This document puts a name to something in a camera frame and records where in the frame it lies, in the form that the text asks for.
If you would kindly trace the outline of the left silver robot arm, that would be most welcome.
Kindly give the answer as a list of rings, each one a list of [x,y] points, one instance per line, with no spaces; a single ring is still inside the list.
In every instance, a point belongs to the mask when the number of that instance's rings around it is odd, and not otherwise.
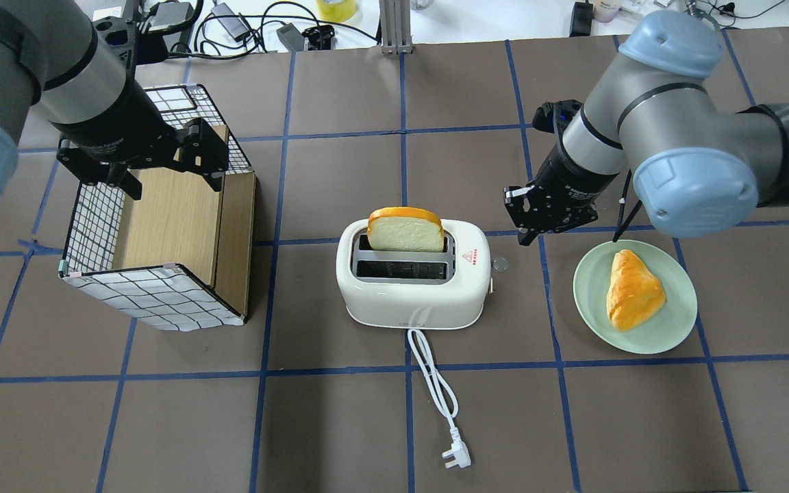
[[[58,160],[82,184],[141,198],[135,170],[200,175],[219,192],[227,143],[201,118],[177,130],[135,80],[168,56],[165,37],[193,24],[145,25],[138,8],[91,20],[73,1],[0,1],[0,199],[31,106],[60,134]]]

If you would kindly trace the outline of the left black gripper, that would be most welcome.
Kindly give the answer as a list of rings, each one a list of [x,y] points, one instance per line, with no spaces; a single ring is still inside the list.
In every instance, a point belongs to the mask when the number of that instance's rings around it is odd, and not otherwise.
[[[181,129],[169,125],[153,103],[118,103],[89,121],[57,123],[62,134],[58,160],[80,182],[107,182],[131,199],[141,200],[143,186],[129,171],[165,166],[199,175],[211,190],[223,190],[229,170],[225,137],[202,118],[192,118]],[[179,165],[175,154],[179,149]]]

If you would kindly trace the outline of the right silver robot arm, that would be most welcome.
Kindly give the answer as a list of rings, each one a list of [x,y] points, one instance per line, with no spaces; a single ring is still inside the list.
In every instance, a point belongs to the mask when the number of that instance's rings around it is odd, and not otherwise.
[[[789,205],[789,103],[736,114],[704,88],[723,56],[686,13],[645,16],[584,102],[547,102],[532,125],[556,144],[535,178],[503,193],[518,241],[595,221],[596,197],[626,169],[651,224],[676,238],[735,227]]]

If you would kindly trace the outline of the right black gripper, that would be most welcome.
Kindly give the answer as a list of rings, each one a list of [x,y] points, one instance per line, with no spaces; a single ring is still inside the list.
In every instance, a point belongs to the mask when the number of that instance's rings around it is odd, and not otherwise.
[[[598,219],[594,200],[614,178],[582,168],[558,142],[527,185],[503,190],[518,244],[529,247],[539,234],[564,233],[594,222]]]

